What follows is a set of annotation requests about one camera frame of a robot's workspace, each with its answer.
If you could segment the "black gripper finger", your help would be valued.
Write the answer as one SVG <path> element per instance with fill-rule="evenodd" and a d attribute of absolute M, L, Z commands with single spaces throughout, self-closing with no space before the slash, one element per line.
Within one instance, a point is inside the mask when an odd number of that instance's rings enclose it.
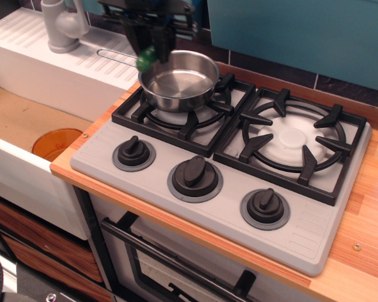
<path fill-rule="evenodd" d="M 127 37 L 136 55 L 140 55 L 151 45 L 151 36 L 146 26 L 126 18 L 121 20 L 121 24 L 123 26 L 125 36 Z"/>
<path fill-rule="evenodd" d="M 158 60 L 167 62 L 176 45 L 175 29 L 168 26 L 156 26 L 151 30 L 151 38 Z"/>

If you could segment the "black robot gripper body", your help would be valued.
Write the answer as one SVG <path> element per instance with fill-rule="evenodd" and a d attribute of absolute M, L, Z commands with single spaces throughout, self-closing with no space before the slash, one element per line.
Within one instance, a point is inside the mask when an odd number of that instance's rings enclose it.
<path fill-rule="evenodd" d="M 195 7 L 186 1 L 99 1 L 107 21 L 124 27 L 171 28 L 177 35 L 195 36 L 198 25 L 193 20 Z"/>

